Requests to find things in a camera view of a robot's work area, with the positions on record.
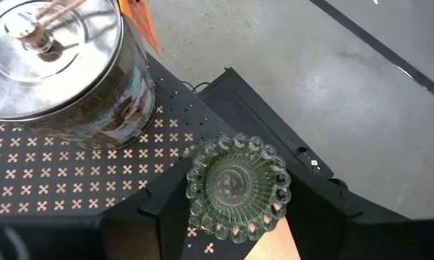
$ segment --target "black table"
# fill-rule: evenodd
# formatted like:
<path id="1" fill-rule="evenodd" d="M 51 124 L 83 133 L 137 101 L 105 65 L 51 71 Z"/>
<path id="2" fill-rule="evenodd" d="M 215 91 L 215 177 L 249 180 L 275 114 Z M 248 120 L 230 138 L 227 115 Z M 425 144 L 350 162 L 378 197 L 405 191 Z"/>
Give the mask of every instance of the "black table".
<path id="1" fill-rule="evenodd" d="M 0 123 L 0 215 L 98 215 L 147 187 L 185 148 L 234 132 L 151 56 L 149 69 L 159 94 L 157 115 L 123 149 L 90 151 Z M 290 163 L 310 169 L 302 160 Z M 183 259 L 243 259 L 254 245 L 220 241 L 189 227 Z"/>

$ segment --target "glass ashtray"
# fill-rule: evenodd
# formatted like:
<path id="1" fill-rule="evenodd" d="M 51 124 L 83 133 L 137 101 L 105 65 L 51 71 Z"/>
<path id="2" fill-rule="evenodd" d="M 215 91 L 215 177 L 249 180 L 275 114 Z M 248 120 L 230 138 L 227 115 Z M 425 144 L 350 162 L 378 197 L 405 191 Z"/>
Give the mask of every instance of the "glass ashtray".
<path id="1" fill-rule="evenodd" d="M 257 241 L 276 227 L 291 198 L 285 161 L 260 137 L 238 133 L 190 147 L 189 224 L 218 239 Z"/>

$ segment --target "metal canister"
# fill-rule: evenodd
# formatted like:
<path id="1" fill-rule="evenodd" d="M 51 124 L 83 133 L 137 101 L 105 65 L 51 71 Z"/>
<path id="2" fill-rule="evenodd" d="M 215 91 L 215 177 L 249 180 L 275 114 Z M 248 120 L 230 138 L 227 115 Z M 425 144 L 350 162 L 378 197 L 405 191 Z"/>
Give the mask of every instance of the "metal canister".
<path id="1" fill-rule="evenodd" d="M 0 1 L 0 121 L 94 150 L 133 142 L 150 125 L 157 96 L 117 1 L 86 1 L 49 23 L 38 43 L 19 39 L 49 4 Z"/>

